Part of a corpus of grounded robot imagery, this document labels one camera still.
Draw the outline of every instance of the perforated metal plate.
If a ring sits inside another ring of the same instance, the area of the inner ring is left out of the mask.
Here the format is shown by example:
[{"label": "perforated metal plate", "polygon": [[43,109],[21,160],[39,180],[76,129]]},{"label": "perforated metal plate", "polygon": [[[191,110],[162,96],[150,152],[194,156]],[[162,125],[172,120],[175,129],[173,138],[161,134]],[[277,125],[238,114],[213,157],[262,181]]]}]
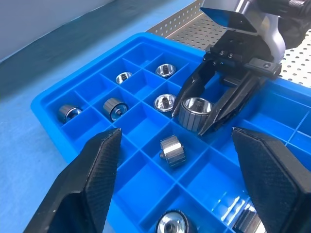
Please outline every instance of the perforated metal plate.
[{"label": "perforated metal plate", "polygon": [[[198,49],[215,44],[225,33],[201,10],[203,0],[197,0],[168,19],[152,27],[148,32],[178,41]],[[311,30],[303,43],[292,50],[286,50],[280,78],[311,88]]]}]

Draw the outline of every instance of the cylindrical metal part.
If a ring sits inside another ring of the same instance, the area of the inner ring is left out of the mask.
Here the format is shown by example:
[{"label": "cylindrical metal part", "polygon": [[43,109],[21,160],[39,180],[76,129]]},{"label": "cylindrical metal part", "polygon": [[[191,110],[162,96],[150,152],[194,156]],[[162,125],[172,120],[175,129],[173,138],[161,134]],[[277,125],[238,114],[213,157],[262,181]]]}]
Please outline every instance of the cylindrical metal part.
[{"label": "cylindrical metal part", "polygon": [[176,72],[176,67],[171,64],[163,64],[160,65],[155,72],[163,78],[169,78]]},{"label": "cylindrical metal part", "polygon": [[197,233],[192,221],[180,210],[168,210],[158,220],[155,233]]},{"label": "cylindrical metal part", "polygon": [[77,106],[71,104],[64,104],[59,108],[57,118],[60,122],[65,124],[81,112],[82,110]]},{"label": "cylindrical metal part", "polygon": [[184,148],[178,138],[173,135],[160,141],[162,153],[160,157],[165,159],[171,168],[183,165],[186,161]]},{"label": "cylindrical metal part", "polygon": [[155,99],[154,107],[159,112],[162,113],[169,112],[173,109],[175,99],[176,96],[171,94],[160,95]]},{"label": "cylindrical metal part", "polygon": [[116,98],[110,98],[104,103],[103,109],[104,113],[110,120],[116,121],[127,112],[128,106],[126,103]]},{"label": "cylindrical metal part", "polygon": [[121,73],[119,74],[117,77],[116,77],[116,83],[117,84],[121,84],[122,82],[124,82],[125,80],[127,80],[129,77],[132,76],[132,73],[131,72],[124,72],[124,73]]},{"label": "cylindrical metal part", "polygon": [[187,130],[199,131],[212,108],[212,104],[202,98],[189,98],[182,102],[178,121]]}]

